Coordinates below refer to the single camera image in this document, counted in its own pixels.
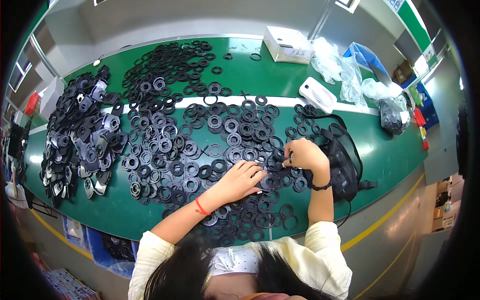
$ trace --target gray floor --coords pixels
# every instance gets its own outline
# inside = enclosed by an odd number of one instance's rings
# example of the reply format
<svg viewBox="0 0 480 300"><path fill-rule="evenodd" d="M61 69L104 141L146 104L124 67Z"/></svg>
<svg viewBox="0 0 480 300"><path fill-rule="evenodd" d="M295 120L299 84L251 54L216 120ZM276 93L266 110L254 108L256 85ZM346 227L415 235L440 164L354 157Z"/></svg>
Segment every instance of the gray floor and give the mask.
<svg viewBox="0 0 480 300"><path fill-rule="evenodd" d="M350 216L339 228L342 244L362 233L391 210L423 173L422 165L384 197ZM405 249L395 263L360 299L390 295L404 289L418 255L421 237L432 230L435 199L436 186L425 186L425 179L422 179L410 197L379 228L344 252L347 264L353 271L349 299L358 296L374 282L403 248ZM40 216L56 231L63 232L61 218ZM93 261L65 245L30 212L19 214L19 219L30 231L38 246L39 255L50 268L68 269L93 290L100 291L104 300L127 299L127 279L96 266ZM414 233L415 238L409 241ZM295 238L300 243L303 242L302 235Z"/></svg>

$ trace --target black mesh bag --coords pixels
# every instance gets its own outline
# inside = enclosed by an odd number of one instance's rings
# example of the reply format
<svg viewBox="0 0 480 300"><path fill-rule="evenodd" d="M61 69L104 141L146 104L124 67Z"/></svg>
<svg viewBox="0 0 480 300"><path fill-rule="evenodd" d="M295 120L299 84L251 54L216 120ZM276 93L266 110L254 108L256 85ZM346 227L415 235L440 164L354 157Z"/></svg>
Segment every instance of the black mesh bag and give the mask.
<svg viewBox="0 0 480 300"><path fill-rule="evenodd" d="M320 135L326 143L320 145L330 161L330 183L334 201L345 199L352 201L359 190L377 186L373 181L360 181L363 173L363 164L357 148L347 130L336 123L330 124L328 130L321 129ZM312 172L304 170L309 187L312 187Z"/></svg>

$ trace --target green workbench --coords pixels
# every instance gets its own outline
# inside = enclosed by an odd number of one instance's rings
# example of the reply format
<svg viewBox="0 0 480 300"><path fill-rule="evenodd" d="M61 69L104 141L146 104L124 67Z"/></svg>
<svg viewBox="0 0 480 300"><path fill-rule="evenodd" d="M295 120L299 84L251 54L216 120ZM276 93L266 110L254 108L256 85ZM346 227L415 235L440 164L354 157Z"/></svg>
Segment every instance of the green workbench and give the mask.
<svg viewBox="0 0 480 300"><path fill-rule="evenodd" d="M275 63L261 40L226 37L201 40L207 40L213 46L211 52L216 55L216 59L211 61L209 67L202 73L202 82L204 83L220 82L222 87L231 88L233 95L239 95L243 90L251 95L299 97L299 86L307 77L311 76L340 100L341 83L335 85L325 83L311 65ZM178 42L191 42L191 40L179 40ZM157 45L142 46L103 58L101 65L105 64L110 67L111 73L107 91L123 92L125 89L121 87L121 82L125 72L133 66L138 58ZM223 54L227 52L234 55L232 60L223 59ZM250 59L250 54L254 52L262 55L260 61ZM222 67L223 72L219 75L212 74L210 69L213 66ZM96 70L97 68L88 65L65 79L69 81L85 72L96 73ZM360 70L363 78L375 78L373 73L362 68ZM187 83L175 82L169 87L172 89L172 93L181 93L185 85ZM374 107L371 99L367 99L367 103L370 107ZM280 116L275 120L274 126L276 135L285 141L285 128L295 125L293 122L295 111L291 107L280 107L279 110ZM183 109L176 109L171 115L177 119L178 126L183 124L183 111ZM362 179L378 182L377 188L357 194L351 203L352 212L367 206L394 188L427 156L427 152L423 150L420 131L416 124L412 123L402 135L392 137L381 129L379 116L349 111L335 111L335 113L343 118L348 132L357 146L364 167ZM130 122L126 115L122 115L120 121L121 129L129 132L131 130ZM326 128L332 121L333 119L325 118L317 120L317 123L322 128ZM211 134L206 125L199 130L194 130L192 139L201 148L212 143L220 144L224 150L227 147L220 135ZM25 152L25 161L28 164L25 186L46 204L51 205L51 200L46 197L45 188L38 176L45 140L46 131L31 134L29 137L28 148ZM128 153L129 147L127 145L124 153ZM113 175L105 196L94 195L92 200L88 200L83 189L84 181L79 180L76 195L71 198L72 203L64 200L59 211L92 228L119 237L139 240L144 231L151 229L161 220L161 213L165 207L163 204L152 202L148 205L141 205L131 198L128 173L120 168L120 160L121 157L112 167ZM196 161L201 166L210 163L211 160L212 158L202 155ZM288 187L280 189L279 194L280 201L274 206L273 211L277 212L282 204L289 203L294 207L294 213L299 217L299 222L293 230L285 231L283 227L272 228L272 238L277 239L304 232L308 225L307 208L310 191L297 193L292 187ZM346 201L335 203L335 219L345 217L347 213L348 203ZM288 228L292 226L293 224L287 223ZM268 231L265 232L265 238L269 239Z"/></svg>

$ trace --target black hair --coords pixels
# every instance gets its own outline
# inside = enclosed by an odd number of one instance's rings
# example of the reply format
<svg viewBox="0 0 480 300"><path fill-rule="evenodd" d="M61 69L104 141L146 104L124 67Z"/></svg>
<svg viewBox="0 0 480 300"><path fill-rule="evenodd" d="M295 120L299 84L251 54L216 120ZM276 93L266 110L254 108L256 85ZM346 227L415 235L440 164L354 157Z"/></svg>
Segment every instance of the black hair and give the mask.
<svg viewBox="0 0 480 300"><path fill-rule="evenodd" d="M204 243L186 240L152 273L145 287L144 299L216 300L216 295L205 294L204 286L214 255L215 250L207 248ZM304 283L280 253L263 245L259 249L254 278L257 292L285 293L308 300L336 299Z"/></svg>

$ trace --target black cable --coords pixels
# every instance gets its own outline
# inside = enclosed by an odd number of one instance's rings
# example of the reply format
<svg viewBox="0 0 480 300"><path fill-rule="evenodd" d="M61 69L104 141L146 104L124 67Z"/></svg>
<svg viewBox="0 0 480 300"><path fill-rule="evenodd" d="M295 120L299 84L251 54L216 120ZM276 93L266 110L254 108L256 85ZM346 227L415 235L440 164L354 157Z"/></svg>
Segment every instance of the black cable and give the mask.
<svg viewBox="0 0 480 300"><path fill-rule="evenodd" d="M348 217L350 216L350 213L352 212L352 203L350 203L350 201L348 201L348 205L349 205L349 209L348 209L348 215L347 217L345 218L345 220L343 220L342 224L338 225L337 228L340 228L340 226L343 225L343 223L345 223L345 221L348 219Z"/></svg>

